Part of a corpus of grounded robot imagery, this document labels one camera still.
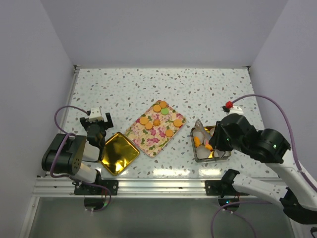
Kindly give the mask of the metal tongs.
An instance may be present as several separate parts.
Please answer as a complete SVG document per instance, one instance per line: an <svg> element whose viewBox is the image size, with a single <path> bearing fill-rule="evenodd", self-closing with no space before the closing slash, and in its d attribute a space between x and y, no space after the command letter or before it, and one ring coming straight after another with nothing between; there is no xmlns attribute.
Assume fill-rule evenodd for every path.
<svg viewBox="0 0 317 238"><path fill-rule="evenodd" d="M207 137L208 140L209 140L209 144L211 145L210 140L211 140L212 136L210 135L210 129L212 129L213 127L215 128L215 126L207 126L207 127L205 127L205 126L203 125L203 123L201 122L200 119L197 119L197 120L195 121L194 127L195 127L195 126L196 126L201 132L203 132L203 133L206 134L206 137Z"/></svg>

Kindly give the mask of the orange fish cookie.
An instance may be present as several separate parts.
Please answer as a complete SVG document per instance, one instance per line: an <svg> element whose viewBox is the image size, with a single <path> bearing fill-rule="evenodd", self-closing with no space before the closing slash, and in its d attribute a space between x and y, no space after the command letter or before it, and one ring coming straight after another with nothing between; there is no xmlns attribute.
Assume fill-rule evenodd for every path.
<svg viewBox="0 0 317 238"><path fill-rule="evenodd" d="M194 136L194 143L195 143L196 147L199 147L202 144L202 142L198 136Z"/></svg>
<svg viewBox="0 0 317 238"><path fill-rule="evenodd" d="M213 151L213 147L210 144L205 144L205 147L210 151Z"/></svg>

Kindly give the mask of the gold tin lid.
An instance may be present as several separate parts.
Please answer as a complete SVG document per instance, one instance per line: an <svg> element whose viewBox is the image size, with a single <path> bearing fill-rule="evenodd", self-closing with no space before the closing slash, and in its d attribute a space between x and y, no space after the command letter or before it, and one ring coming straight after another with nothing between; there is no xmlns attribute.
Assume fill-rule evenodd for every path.
<svg viewBox="0 0 317 238"><path fill-rule="evenodd" d="M121 132L105 142L100 163L113 176L119 175L140 154L137 147Z"/></svg>

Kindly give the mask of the square cookie tin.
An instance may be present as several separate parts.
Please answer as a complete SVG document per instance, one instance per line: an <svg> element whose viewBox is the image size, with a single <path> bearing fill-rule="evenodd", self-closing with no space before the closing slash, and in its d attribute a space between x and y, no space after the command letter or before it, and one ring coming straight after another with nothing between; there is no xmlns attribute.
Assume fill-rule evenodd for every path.
<svg viewBox="0 0 317 238"><path fill-rule="evenodd" d="M194 137L193 137L193 130L196 129L196 130L199 130L196 126L193 127L190 131L190 139L191 139L191 143L192 143L192 148L193 148L193 153L194 153L194 160L198 163L206 163L206 162L214 162L214 161L221 161L221 160L227 160L230 156L231 156L231 152L225 152L223 154L223 157L222 158L214 158L213 157L213 151L214 151L214 148L213 148L213 151L211 151L210 155L208 158L206 159L198 159L197 158L197 154L196 154L196 146L195 146L195 143L194 143ZM209 144L209 140L208 138L206 137L206 134L203 133L205 138L202 142L202 144L200 146L205 146L205 144Z"/></svg>

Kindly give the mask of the floral rectangular tray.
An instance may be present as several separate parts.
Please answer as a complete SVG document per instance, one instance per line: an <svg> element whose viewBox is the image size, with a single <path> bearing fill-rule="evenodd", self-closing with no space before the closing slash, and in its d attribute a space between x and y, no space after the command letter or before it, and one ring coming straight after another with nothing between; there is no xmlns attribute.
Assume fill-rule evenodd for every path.
<svg viewBox="0 0 317 238"><path fill-rule="evenodd" d="M158 119L160 121L159 126L153 125L151 130L146 130L145 126L139 123L140 117L138 117L124 133L124 135L132 141L134 145L151 158L155 157L187 122L186 118L171 107L167 102L169 114L163 115L161 112L154 112L153 106L159 105L161 101L162 100L156 101L140 116L147 117L148 122L152 124L155 119ZM176 119L182 120L183 124L181 127L174 126L173 121ZM172 137L166 136L165 131L167 129L173 130L174 134Z"/></svg>

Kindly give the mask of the brown flower cookie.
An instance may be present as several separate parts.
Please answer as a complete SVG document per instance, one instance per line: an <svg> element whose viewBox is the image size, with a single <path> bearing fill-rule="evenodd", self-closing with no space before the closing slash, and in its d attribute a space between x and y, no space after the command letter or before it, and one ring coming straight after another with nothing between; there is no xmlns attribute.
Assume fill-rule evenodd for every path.
<svg viewBox="0 0 317 238"><path fill-rule="evenodd" d="M154 125L154 126L159 126L159 125L160 125L160 121L159 121L158 119L155 119L155 120L153 121L153 125Z"/></svg>

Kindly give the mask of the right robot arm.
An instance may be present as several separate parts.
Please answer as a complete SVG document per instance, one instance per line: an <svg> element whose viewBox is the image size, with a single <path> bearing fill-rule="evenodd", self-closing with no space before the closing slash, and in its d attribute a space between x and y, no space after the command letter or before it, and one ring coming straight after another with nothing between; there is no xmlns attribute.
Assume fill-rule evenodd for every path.
<svg viewBox="0 0 317 238"><path fill-rule="evenodd" d="M237 150L265 164L285 183L274 185L228 169L219 187L223 194L236 191L253 195L282 208L297 223L316 224L317 182L295 158L294 149L280 132L256 130L243 115L229 114L216 122L209 143L218 152Z"/></svg>

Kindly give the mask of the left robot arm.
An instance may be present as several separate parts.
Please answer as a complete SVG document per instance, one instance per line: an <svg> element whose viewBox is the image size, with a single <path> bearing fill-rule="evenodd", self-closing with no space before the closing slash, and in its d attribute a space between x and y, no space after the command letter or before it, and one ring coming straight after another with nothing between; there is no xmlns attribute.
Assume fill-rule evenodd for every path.
<svg viewBox="0 0 317 238"><path fill-rule="evenodd" d="M73 133L57 134L46 150L41 166L52 178L68 177L86 183L85 188L96 195L102 191L103 182L99 172L85 165L86 162L99 162L106 142L106 131L113 127L110 113L106 119L90 110L88 118L80 118L86 135Z"/></svg>

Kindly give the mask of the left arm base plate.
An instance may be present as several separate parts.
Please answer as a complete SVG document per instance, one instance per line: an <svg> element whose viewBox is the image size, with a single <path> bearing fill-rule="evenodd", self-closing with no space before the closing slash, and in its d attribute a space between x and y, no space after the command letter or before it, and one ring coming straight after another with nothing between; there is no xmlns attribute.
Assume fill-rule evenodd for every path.
<svg viewBox="0 0 317 238"><path fill-rule="evenodd" d="M101 180L99 186L80 184L76 181L73 181L72 185L75 186L75 195L101 195L104 189L99 186L106 187L109 190L106 192L107 195L117 195L119 188L119 182L117 180Z"/></svg>

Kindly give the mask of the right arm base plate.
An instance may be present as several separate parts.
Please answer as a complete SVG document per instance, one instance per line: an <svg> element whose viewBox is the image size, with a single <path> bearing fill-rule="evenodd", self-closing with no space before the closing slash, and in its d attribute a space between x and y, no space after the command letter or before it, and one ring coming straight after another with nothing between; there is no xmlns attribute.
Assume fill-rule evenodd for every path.
<svg viewBox="0 0 317 238"><path fill-rule="evenodd" d="M247 193L238 192L233 188L232 184L223 183L221 180L206 180L205 191L207 196L219 196L224 198L225 196L248 196Z"/></svg>

